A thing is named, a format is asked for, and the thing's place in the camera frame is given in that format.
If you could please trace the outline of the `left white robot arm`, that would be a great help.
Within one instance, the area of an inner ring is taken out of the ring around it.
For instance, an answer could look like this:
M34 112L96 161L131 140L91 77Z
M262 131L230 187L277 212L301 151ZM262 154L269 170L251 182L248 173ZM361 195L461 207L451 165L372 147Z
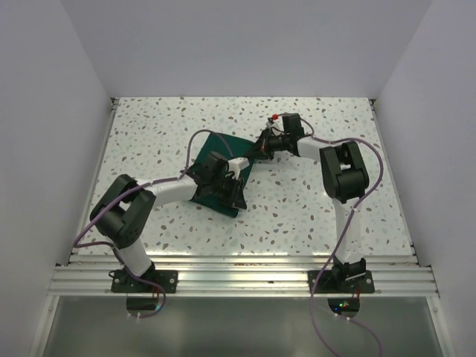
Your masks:
M130 271L128 282L146 292L155 282L152 261L141 242L151 211L159 206L190 201L235 217L247 204L244 188L252 163L244 157L227 159L210 152L178 178L137 181L118 176L90 215L90 222L111 242Z

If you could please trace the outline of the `green surgical drape cloth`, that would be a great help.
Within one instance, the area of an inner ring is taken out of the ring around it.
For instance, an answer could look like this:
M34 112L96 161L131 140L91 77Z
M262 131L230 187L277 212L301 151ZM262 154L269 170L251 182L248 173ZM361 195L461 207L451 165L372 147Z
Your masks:
M243 155L253 144L254 143L250 140L233 135L210 133L195 161L187 169L187 174L198 184L198 186L217 176L224 176L229 173L228 160L237 157L244 157ZM240 177L245 179L245 186L251 174L251 168L254 165L253 159L248 161L249 166L240 173ZM241 210L247 209L237 209L232 205L222 205L215 196L199 198L196 196L196 192L191 199L192 202L210 208L211 210L225 216L235 218Z

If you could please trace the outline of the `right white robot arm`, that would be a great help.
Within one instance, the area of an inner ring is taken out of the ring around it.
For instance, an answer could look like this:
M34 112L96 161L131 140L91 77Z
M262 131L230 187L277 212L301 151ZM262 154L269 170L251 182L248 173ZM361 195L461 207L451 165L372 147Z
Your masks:
M356 204L369 187L369 175L355 141L328 144L305 133L305 122L297 113L271 116L246 156L271 160L276 152L286 151L321 164L324 190L334 205L338 238L331 282L338 291L348 292L366 272Z

